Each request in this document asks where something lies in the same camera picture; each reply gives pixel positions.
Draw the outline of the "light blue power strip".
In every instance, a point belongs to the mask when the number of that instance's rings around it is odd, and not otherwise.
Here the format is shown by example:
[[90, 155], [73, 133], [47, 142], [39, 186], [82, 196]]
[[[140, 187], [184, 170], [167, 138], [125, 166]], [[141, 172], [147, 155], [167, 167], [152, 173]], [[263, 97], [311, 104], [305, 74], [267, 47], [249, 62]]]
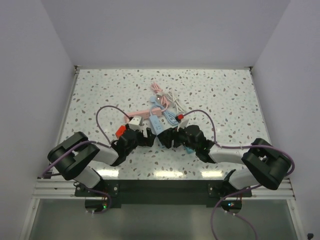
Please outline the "light blue power strip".
[[163, 125], [157, 115], [150, 115], [149, 122], [150, 122], [156, 136], [158, 136], [159, 134], [161, 134], [164, 131], [164, 127], [163, 127]]

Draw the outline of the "teal power strip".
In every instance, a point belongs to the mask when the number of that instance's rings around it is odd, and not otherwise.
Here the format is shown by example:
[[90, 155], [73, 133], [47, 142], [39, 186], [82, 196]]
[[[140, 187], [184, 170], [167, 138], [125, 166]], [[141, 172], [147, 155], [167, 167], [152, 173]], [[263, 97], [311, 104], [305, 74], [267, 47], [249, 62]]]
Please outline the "teal power strip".
[[194, 153], [195, 151], [194, 150], [192, 150], [191, 148], [188, 148], [188, 147], [184, 147], [184, 149], [185, 149], [185, 151], [188, 153], [188, 154], [192, 154], [192, 153]]

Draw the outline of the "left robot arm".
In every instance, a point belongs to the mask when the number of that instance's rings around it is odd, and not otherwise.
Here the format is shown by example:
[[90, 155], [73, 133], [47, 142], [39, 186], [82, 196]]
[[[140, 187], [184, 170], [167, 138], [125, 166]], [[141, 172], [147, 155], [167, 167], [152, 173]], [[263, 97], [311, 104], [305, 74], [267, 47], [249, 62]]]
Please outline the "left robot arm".
[[105, 189], [102, 176], [89, 167], [91, 161], [102, 162], [111, 167], [121, 165], [127, 156], [137, 147], [152, 147], [156, 135], [151, 128], [133, 130], [128, 124], [122, 127], [117, 140], [107, 146], [101, 142], [89, 140], [81, 131], [53, 148], [47, 155], [51, 165], [66, 180], [75, 180], [85, 186], [92, 196], [99, 196]]

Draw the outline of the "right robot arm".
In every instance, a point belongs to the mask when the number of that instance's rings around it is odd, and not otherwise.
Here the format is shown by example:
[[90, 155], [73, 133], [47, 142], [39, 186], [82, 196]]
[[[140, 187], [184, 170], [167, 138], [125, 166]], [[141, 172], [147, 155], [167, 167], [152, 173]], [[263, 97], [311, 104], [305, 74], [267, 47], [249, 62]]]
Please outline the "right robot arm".
[[223, 180], [223, 192], [230, 197], [256, 185], [277, 190], [282, 180], [294, 170], [292, 158], [262, 138], [246, 146], [220, 146], [207, 139], [197, 125], [189, 125], [168, 128], [158, 135], [158, 139], [168, 149], [184, 146], [193, 150], [204, 163], [244, 165], [243, 169], [232, 170]]

